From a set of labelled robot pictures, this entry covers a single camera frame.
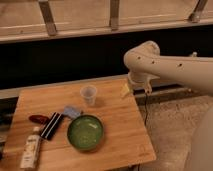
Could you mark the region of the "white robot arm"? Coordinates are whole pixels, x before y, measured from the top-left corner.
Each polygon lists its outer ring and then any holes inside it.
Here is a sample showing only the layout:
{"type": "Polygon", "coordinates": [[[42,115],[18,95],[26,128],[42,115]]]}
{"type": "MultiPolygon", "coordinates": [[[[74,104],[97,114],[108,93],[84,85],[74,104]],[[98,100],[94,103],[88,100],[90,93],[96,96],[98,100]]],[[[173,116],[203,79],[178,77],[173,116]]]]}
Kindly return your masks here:
{"type": "MultiPolygon", "coordinates": [[[[166,78],[213,97],[213,57],[162,56],[154,41],[146,41],[128,50],[124,57],[128,68],[128,88],[152,92],[153,78],[166,78]]],[[[213,171],[213,105],[196,128],[184,171],[213,171]]]]}

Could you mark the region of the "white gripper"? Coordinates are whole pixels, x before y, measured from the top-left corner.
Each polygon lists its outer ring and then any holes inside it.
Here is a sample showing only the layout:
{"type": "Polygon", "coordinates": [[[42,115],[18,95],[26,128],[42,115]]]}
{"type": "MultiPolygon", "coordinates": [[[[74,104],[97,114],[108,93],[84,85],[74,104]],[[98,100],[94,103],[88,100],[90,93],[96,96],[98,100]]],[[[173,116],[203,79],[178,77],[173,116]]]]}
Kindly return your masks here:
{"type": "Polygon", "coordinates": [[[158,79],[158,76],[148,73],[136,73],[130,71],[127,75],[128,84],[125,83],[121,89],[121,97],[125,98],[132,90],[144,90],[146,94],[152,93],[151,81],[158,79]]]}

